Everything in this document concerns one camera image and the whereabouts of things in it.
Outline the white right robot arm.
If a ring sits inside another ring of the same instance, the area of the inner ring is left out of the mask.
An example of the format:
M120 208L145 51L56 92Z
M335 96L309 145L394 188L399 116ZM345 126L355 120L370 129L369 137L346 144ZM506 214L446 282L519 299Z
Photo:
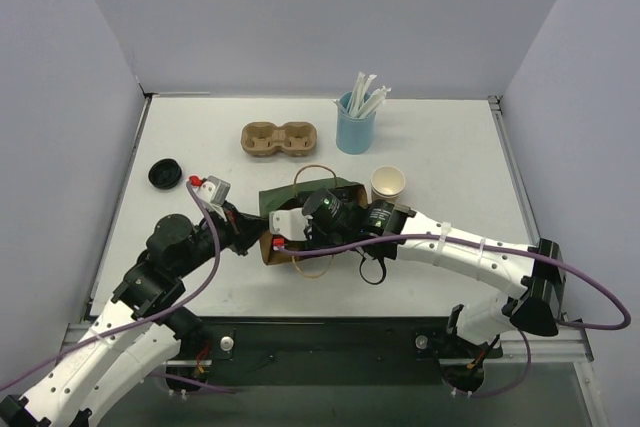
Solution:
M505 244L402 204L378 199L362 207L325 188L309 195L302 215L312 249L349 244L378 262L430 264L496 289L487 300L452 309L443 341L454 354L464 355L511 330L540 337L559 331L565 276L553 264L558 248L552 242Z

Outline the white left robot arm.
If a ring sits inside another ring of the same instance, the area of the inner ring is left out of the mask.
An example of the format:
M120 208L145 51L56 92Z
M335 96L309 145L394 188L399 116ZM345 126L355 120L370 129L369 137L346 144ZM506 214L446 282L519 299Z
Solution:
M161 218L82 339L31 389L2 400L2 421L9 426L87 425L97 414L84 404L89 393L99 392L103 376L143 339L156 346L167 338L170 349L162 360L195 356L203 345L203 322L186 306L193 297L184 278L207 261L218 264L225 249L246 255L267 229L266 218L241 213L230 203L221 212L206 211L199 224L182 214Z

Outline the green paper bag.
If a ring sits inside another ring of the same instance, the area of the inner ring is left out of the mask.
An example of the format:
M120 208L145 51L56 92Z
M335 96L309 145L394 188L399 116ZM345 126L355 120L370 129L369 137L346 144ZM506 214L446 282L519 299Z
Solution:
M329 176L313 181L299 181L299 177L304 171L314 168L327 171ZM296 172L290 185L259 192L260 215L270 219L271 214L276 211L289 211L299 208L314 191L320 188L327 188L345 203L352 202L362 208L366 208L369 204L368 195L363 184L341 178L333 169L325 165L307 164ZM261 258L266 266L291 263L299 275L312 280L323 277L331 270L334 263L334 255L330 257L326 267L319 273L309 273L302 270L299 266L302 258L287 256L274 249L275 245L273 244L273 241L276 238L283 237L283 234L272 233L270 228L267 228L267 232L260 238L259 246Z

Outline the brown paper cup stack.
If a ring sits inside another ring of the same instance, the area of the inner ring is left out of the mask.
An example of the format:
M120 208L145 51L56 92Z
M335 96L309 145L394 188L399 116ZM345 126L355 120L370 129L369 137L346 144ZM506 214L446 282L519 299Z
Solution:
M394 166L376 168L370 177L371 199L394 203L404 192L406 178L404 173Z

